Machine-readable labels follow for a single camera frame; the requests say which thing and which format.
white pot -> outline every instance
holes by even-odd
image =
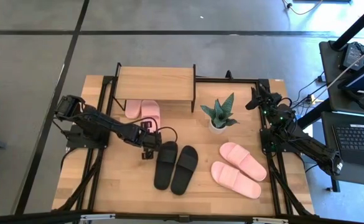
[[[223,128],[216,128],[214,127],[214,125],[212,124],[211,120],[209,120],[208,122],[208,128],[209,130],[213,133],[213,134],[221,134],[226,130],[227,126],[224,126]]]

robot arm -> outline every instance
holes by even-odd
[[[125,143],[148,150],[158,151],[161,145],[161,134],[150,133],[146,128],[136,124],[121,123],[86,105],[80,97],[63,96],[55,110],[55,116],[60,121],[70,121],[82,128],[83,134],[94,141],[100,138],[103,129],[117,134]]]
[[[315,160],[326,174],[340,174],[343,161],[338,151],[304,133],[297,125],[295,111],[285,104],[279,105],[282,100],[280,94],[269,93],[262,86],[259,86],[259,96],[254,88],[251,90],[253,99],[246,105],[246,109],[252,110],[259,106],[270,124],[270,128],[262,131],[262,142],[267,144],[264,148],[288,144],[297,152]]]

white cable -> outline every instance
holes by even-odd
[[[314,5],[313,6],[313,8],[311,8],[311,9],[309,9],[308,11],[306,11],[306,12],[303,12],[303,13],[298,13],[298,12],[296,12],[293,8],[292,8],[292,6],[290,7],[290,8],[287,8],[287,9],[291,9],[295,14],[297,14],[297,15],[304,15],[304,14],[306,14],[306,13],[308,13],[308,12],[310,12],[311,10],[313,10],[314,8],[316,8],[320,3],[322,3],[323,2],[323,0],[320,0],[316,5]]]
[[[349,67],[347,67],[341,74],[339,74],[339,76],[337,78],[335,78],[328,86],[327,88],[321,92],[319,94],[318,97],[316,97],[316,99],[314,99],[310,104],[313,104],[313,102],[315,102],[325,91],[327,91],[343,74],[345,74],[352,66],[354,66],[358,61],[360,61],[362,58],[364,57],[364,54],[358,58],[355,62],[353,62],[351,65],[349,65]]]

black metal frame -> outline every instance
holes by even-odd
[[[193,64],[193,100],[192,100],[192,113],[194,112],[195,105],[195,64]]]
[[[121,63],[117,63],[117,68],[115,70],[115,90],[118,84],[118,77],[119,77],[119,71],[121,69],[122,65]],[[118,104],[118,106],[121,108],[121,110],[125,111],[126,109],[126,100],[124,102],[124,106],[121,105],[121,103],[119,103],[119,101],[115,98],[114,94],[112,95],[112,99],[115,100],[115,102]]]
[[[110,90],[110,97],[108,99],[108,106],[106,109],[106,114],[111,114],[112,109],[112,103],[113,99],[111,96],[114,96],[116,85],[117,85],[117,76],[114,77],[104,77],[103,78],[103,84],[101,87],[101,94],[99,97],[99,103],[98,108],[101,108],[103,106],[103,98],[106,91],[107,85],[111,82],[111,90]],[[269,91],[269,80],[256,80],[256,79],[244,79],[244,78],[233,78],[231,75],[231,72],[228,71],[226,73],[225,78],[206,78],[206,77],[197,77],[195,79],[196,82],[202,82],[202,83],[247,83],[247,84],[254,84],[256,91],[258,91],[259,94],[259,86],[265,86]],[[261,109],[259,109],[259,114],[261,118],[261,129],[266,128],[266,118],[263,115],[263,112]],[[291,200],[297,201],[296,197],[294,196],[293,192],[288,188],[287,186],[287,179],[286,179],[286,172],[284,167],[284,161],[282,158],[282,151],[277,152],[278,156],[278,162],[279,162],[279,169],[280,173],[273,172],[277,168],[275,167],[273,157],[270,151],[267,151],[265,153],[266,159],[268,162],[269,167],[269,178],[271,183],[271,191],[272,191],[272,197],[273,197],[273,204],[274,204],[274,212],[275,216],[271,217],[253,217],[253,216],[222,216],[222,215],[167,215],[167,214],[140,214],[140,213],[115,213],[115,214],[104,214],[104,213],[97,213],[93,211],[94,201],[95,201],[95,195],[96,195],[96,189],[98,185],[98,176],[100,173],[100,167],[101,167],[101,160],[103,158],[104,148],[98,149],[98,156],[96,157],[95,163],[93,167],[95,167],[94,172],[94,178],[92,183],[92,188],[90,192],[90,198],[88,203],[88,210],[82,210],[81,208],[74,210],[74,211],[64,211],[62,209],[60,210],[54,210],[50,213],[36,213],[36,214],[28,214],[26,216],[5,216],[0,217],[0,223],[14,223],[15,220],[21,221],[23,223],[52,223],[54,221],[59,220],[66,220],[68,222],[78,223],[82,218],[88,218],[90,215],[99,215],[103,214],[106,218],[133,218],[133,219],[149,219],[149,220],[175,220],[178,222],[191,222],[191,221],[233,221],[233,222],[247,222],[247,223],[253,223],[253,222],[262,222],[267,223],[270,221],[283,221],[283,223],[302,223],[303,221],[305,223],[351,223],[351,222],[345,222],[345,221],[339,221],[339,220],[329,220],[324,218],[319,218],[318,216],[310,215],[306,210],[304,210],[303,206],[300,204],[301,209],[297,207],[297,211],[299,212],[299,215],[303,216],[296,216],[292,214],[292,207],[291,203],[288,198],[291,198]],[[84,168],[84,174],[85,170],[89,169],[91,164],[91,155],[89,156],[89,153],[86,157],[85,161],[85,168]],[[91,170],[93,167],[88,171],[90,175],[84,175],[84,185],[86,186],[89,179],[86,179],[84,177],[91,177],[92,173]],[[286,208],[287,208],[287,214],[281,213],[281,206],[280,201],[278,197],[278,188],[277,188],[277,182],[278,181],[281,184],[281,187],[285,190],[284,195],[286,198]],[[80,201],[83,200],[83,193],[80,194]],[[68,204],[66,206],[66,209],[71,209],[72,205]]]

gray floor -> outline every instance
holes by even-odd
[[[74,29],[83,1],[0,0],[0,29]],[[294,3],[298,11],[312,4]],[[286,14],[282,1],[91,1],[83,30],[299,30],[343,32],[364,5],[323,4],[312,13]],[[356,39],[363,42],[364,30]],[[10,214],[71,37],[0,35],[0,215]],[[123,65],[186,67],[197,75],[280,78],[292,99],[322,72],[318,44],[327,38],[259,36],[80,36],[62,94],[79,95],[85,75],[112,75]],[[313,84],[302,95],[315,90]],[[65,140],[52,127],[27,212],[49,211]],[[315,212],[364,222],[364,186],[308,173]]]

